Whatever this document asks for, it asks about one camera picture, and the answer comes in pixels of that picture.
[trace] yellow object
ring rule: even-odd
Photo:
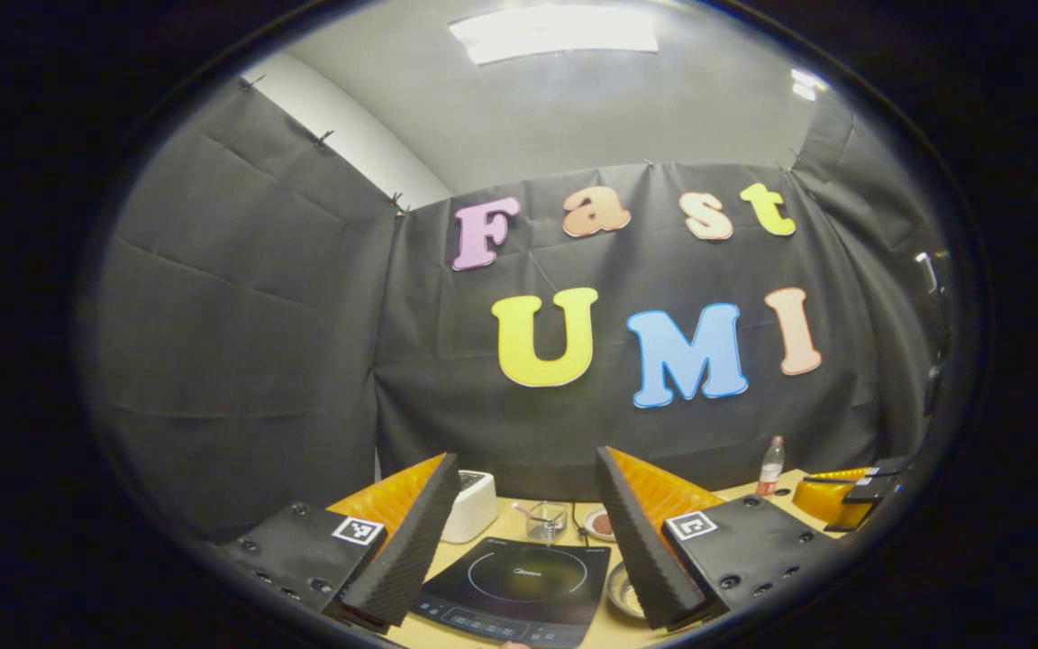
[[[829,528],[843,528],[844,530],[855,530],[861,522],[868,517],[871,512],[871,503],[848,503],[840,505],[840,513],[828,522]]]
[[[435,468],[443,461],[444,455],[446,454],[436,455],[430,460],[420,461],[414,467],[401,469],[370,488],[351,493],[326,510],[362,518],[364,521],[382,522],[386,526],[386,541],[391,541],[394,531],[407,518],[407,512],[415,504],[415,498],[419,497],[427,481],[435,474]]]
[[[668,474],[663,468],[617,449],[606,448],[606,451],[611,454],[624,480],[631,485],[638,508],[644,510],[647,520],[652,523],[655,533],[659,534],[659,539],[662,539],[663,545],[668,549],[672,545],[663,536],[663,521],[666,518],[723,505],[723,498],[675,474]]]
[[[775,206],[783,205],[783,196],[775,192],[768,192],[762,182],[756,182],[750,188],[739,192],[742,200],[750,202],[755,210],[755,218],[759,219],[759,224],[771,235],[787,237],[795,233],[795,221],[790,218],[780,216],[780,209]]]
[[[848,468],[845,471],[830,471],[827,474],[813,474],[804,477],[798,486],[795,486],[795,495],[791,496],[791,502],[796,507],[802,509],[804,513],[811,514],[821,521],[827,521],[828,525],[840,525],[853,528],[859,524],[863,516],[868,514],[870,505],[853,504],[844,505],[844,497],[849,490],[856,486],[856,481],[868,474],[868,468]],[[813,481],[844,481],[834,482],[813,482]],[[842,521],[854,520],[854,524],[845,524]]]
[[[564,307],[568,348],[555,360],[536,356],[536,312],[543,300],[516,296],[497,301],[491,313],[499,319],[499,367],[508,379],[520,386],[563,386],[588,371],[593,344],[591,304],[598,300],[595,289],[568,289],[555,293],[555,304]]]

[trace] foam letter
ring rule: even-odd
[[[727,239],[733,233],[732,219],[720,211],[723,202],[712,194],[687,192],[680,196],[680,209],[687,214],[687,229],[700,239]]]
[[[780,370],[790,377],[811,373],[823,362],[823,355],[811,344],[808,316],[803,313],[804,299],[808,299],[808,293],[796,288],[771,291],[763,298],[763,303],[771,307],[780,319],[784,350]]]
[[[568,196],[564,209],[564,233],[585,237],[600,229],[619,229],[631,221],[631,213],[623,209],[612,188],[586,188]]]
[[[671,316],[662,310],[646,310],[627,319],[627,328],[638,335],[643,354],[643,389],[635,394],[638,407],[666,406],[675,399],[664,385],[663,370],[672,374],[683,399],[695,396],[704,367],[707,382],[704,396],[717,399],[747,389],[747,379],[739,369],[739,348],[734,322],[739,317],[736,304],[710,304],[700,315],[700,325],[691,344]]]
[[[491,313],[499,319],[499,367],[520,386],[563,386],[588,371],[592,358],[591,304],[595,289],[568,289],[555,293],[553,303],[564,307],[568,349],[555,360],[536,356],[536,312],[543,300],[518,296],[497,301]]]
[[[491,213],[503,213],[508,216],[519,214],[519,201],[515,196],[502,198],[498,201],[484,202],[480,206],[470,206],[454,213],[454,217],[459,219],[459,255],[450,263],[454,270],[468,270],[468,268],[479,268],[490,266],[495,261],[495,251],[487,248],[487,239],[495,242],[495,246],[501,246],[503,240],[508,238],[508,217],[495,215],[495,218],[487,221],[487,215]]]
[[[790,218],[780,216],[780,210],[775,206],[783,205],[783,196],[775,192],[768,192],[762,182],[750,186],[739,192],[742,200],[750,202],[755,210],[755,217],[759,218],[759,224],[771,235],[787,237],[795,233],[795,221]]]

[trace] black cable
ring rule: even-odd
[[[576,531],[579,533],[579,538],[583,539],[583,545],[591,547],[591,536],[588,534],[588,528],[579,524],[576,519],[576,502],[571,502],[571,521],[576,524]]]

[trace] letter u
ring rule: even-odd
[[[568,289],[555,293],[553,303],[564,308],[568,348],[555,360],[536,356],[536,312],[543,300],[516,296],[497,301],[491,313],[499,320],[499,367],[520,386],[563,386],[591,366],[591,304],[598,300],[595,289]]]

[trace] plate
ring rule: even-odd
[[[635,589],[631,588],[631,579],[627,578],[627,568],[623,562],[619,562],[614,570],[611,570],[611,575],[606,578],[606,598],[626,615],[639,620],[647,619],[643,606],[638,604]]]
[[[603,539],[603,541],[614,541],[614,534],[602,534],[595,531],[595,518],[606,515],[606,509],[593,509],[583,517],[583,525],[588,528],[588,534],[593,535],[595,538]]]

